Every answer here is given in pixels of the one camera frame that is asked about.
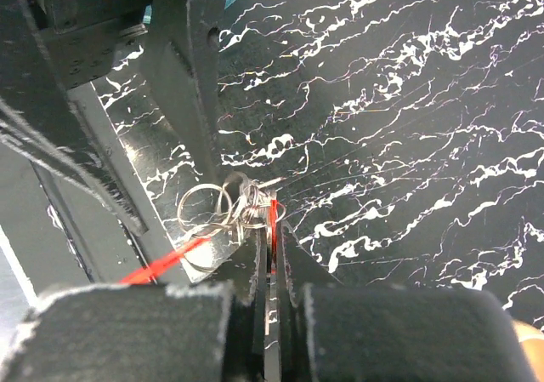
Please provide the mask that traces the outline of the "red capped key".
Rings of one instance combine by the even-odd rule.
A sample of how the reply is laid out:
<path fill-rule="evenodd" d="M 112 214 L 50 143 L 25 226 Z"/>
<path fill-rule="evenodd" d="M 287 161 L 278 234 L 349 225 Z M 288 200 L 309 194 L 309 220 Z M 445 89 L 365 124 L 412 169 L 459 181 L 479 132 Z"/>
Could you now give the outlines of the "red capped key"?
<path fill-rule="evenodd" d="M 267 277 L 271 278 L 276 273 L 277 266 L 277 238 L 278 224 L 285 217 L 286 207 L 277 199 L 277 192 L 269 192 L 269 207 L 267 217 L 267 239 L 268 239 L 268 263 Z"/>

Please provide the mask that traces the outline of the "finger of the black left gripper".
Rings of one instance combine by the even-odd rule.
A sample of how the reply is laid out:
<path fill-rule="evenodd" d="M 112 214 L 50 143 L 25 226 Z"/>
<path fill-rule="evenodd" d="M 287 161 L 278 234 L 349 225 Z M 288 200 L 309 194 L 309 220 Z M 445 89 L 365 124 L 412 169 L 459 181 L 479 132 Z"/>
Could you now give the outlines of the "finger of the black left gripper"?
<path fill-rule="evenodd" d="M 1 140 L 96 198 L 132 232 L 145 232 L 104 147 L 69 99 L 27 0 L 1 0 Z"/>
<path fill-rule="evenodd" d="M 218 50 L 226 0 L 153 0 L 144 79 L 195 169 L 217 184 Z"/>

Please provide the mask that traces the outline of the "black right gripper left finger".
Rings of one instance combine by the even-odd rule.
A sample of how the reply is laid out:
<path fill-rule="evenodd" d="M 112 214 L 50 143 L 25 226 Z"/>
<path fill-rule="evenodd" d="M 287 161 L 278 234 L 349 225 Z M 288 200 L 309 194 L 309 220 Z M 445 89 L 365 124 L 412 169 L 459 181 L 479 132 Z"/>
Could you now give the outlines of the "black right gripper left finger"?
<path fill-rule="evenodd" d="M 40 298 L 17 327 L 4 381 L 261 381 L 266 235 L 206 281 L 93 284 Z"/>

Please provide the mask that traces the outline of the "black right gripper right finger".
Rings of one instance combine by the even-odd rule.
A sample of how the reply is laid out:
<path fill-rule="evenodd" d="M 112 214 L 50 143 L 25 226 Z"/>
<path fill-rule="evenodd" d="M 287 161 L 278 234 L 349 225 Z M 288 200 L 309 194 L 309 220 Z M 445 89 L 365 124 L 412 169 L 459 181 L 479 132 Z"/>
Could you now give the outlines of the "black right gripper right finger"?
<path fill-rule="evenodd" d="M 468 288 L 348 287 L 278 226 L 284 381 L 532 381 L 511 317 Z"/>

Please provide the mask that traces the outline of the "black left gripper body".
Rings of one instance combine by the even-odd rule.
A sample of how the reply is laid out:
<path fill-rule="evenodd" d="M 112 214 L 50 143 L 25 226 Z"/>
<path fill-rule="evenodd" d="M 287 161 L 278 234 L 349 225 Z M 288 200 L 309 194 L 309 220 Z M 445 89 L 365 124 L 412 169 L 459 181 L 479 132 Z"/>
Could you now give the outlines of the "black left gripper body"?
<path fill-rule="evenodd" d="M 28 0 L 61 82 L 76 88 L 108 74 L 116 48 L 144 33 L 149 0 Z"/>

